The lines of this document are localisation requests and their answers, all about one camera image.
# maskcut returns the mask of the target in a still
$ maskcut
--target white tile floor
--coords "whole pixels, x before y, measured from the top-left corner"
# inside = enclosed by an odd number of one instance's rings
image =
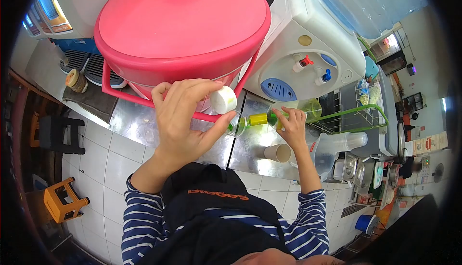
[[[74,239],[101,261],[122,265],[125,181],[152,156],[154,149],[112,133],[76,112],[71,112],[69,117],[85,122],[85,126],[79,128],[79,133],[80,143],[86,148],[86,153],[63,155],[62,178],[64,180],[74,177],[74,189],[81,198],[88,197],[90,204],[82,208],[84,215],[81,218],[67,221],[65,224]],[[293,222],[297,217],[300,186],[291,180],[239,171],[236,173],[250,194],[273,204],[288,222]],[[334,252],[360,233],[354,228],[356,220],[361,214],[373,214],[374,208],[367,207],[340,218],[343,208],[349,206],[348,199],[352,188],[332,183],[323,183],[322,187],[326,190],[329,251]]]

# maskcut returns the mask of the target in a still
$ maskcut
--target hand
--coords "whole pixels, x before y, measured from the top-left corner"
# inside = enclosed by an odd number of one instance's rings
[[[289,114],[289,119],[286,119],[278,109],[273,108],[276,117],[278,117],[279,121],[284,126],[284,131],[279,129],[276,130],[276,132],[281,135],[294,151],[305,148],[305,113],[302,110],[294,108],[281,107],[281,109]]]
[[[202,156],[226,132],[236,112],[222,115],[206,132],[189,129],[197,103],[222,87],[221,82],[191,79],[173,84],[160,83],[151,91],[159,129],[159,146],[154,158],[168,170],[168,174]]]

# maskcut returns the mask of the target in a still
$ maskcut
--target finger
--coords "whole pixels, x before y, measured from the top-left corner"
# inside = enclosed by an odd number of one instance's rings
[[[164,102],[164,97],[162,96],[163,93],[168,91],[171,88],[171,84],[167,82],[163,82],[158,84],[151,90],[151,96],[153,97],[153,103],[155,107],[160,107]]]
[[[278,117],[279,121],[282,123],[284,127],[287,127],[289,125],[289,120],[286,119],[286,117],[283,116],[283,114],[281,114],[281,112],[278,109],[274,107],[273,112],[276,114],[276,117]]]
[[[181,100],[181,103],[183,103],[188,98],[184,96],[185,91],[197,85],[198,83],[204,83],[204,82],[211,82],[211,81],[208,79],[204,79],[204,78],[195,78],[195,79],[183,80],[178,83],[175,82],[176,85],[174,85],[174,87],[172,88],[172,91],[175,94],[172,93],[170,96],[165,97],[165,101],[168,101],[169,104],[171,104],[174,107],[177,107],[178,103],[180,103],[180,100]]]
[[[170,102],[170,99],[172,98],[173,95],[175,95],[176,89],[180,86],[181,82],[180,81],[175,81],[173,82],[172,86],[170,87],[169,91],[167,92],[167,95],[165,96],[164,101]]]
[[[277,129],[276,133],[278,133],[284,139],[284,131],[282,129]]]
[[[298,121],[305,121],[306,115],[305,115],[305,113],[304,113],[302,110],[297,110],[297,111],[295,111],[295,114],[296,114],[296,116],[297,116],[297,120],[298,120]]]
[[[177,106],[178,112],[181,112],[182,115],[192,116],[196,110],[197,103],[200,102],[202,98],[221,88],[223,88],[222,82],[206,80],[196,83],[183,92],[182,101],[178,103]]]
[[[203,137],[202,141],[200,142],[201,146],[207,151],[216,143],[216,141],[226,132],[228,125],[232,118],[236,116],[235,111],[227,112],[223,114],[215,124],[207,130]]]
[[[289,114],[289,121],[292,120],[292,121],[296,121],[297,120],[297,116],[295,114],[295,112],[297,111],[296,109],[294,108],[291,108],[291,107],[284,107],[282,106],[281,109],[288,113]]]

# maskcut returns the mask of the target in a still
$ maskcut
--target floor drain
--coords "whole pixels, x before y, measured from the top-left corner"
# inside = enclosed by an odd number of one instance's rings
[[[344,208],[343,209],[343,212],[342,212],[342,216],[340,218],[343,218],[345,216],[348,216],[348,215],[351,215],[361,209],[363,209],[365,206],[363,205],[352,205],[352,206],[349,206],[347,208]]]

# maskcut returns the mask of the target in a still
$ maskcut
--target blue striped sleeve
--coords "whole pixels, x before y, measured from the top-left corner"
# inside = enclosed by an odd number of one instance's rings
[[[325,197],[323,189],[300,193],[297,219],[283,228],[286,246],[298,259],[329,252]]]
[[[122,259],[124,264],[135,264],[156,243],[167,239],[164,229],[162,197],[142,193],[127,179],[123,215]]]

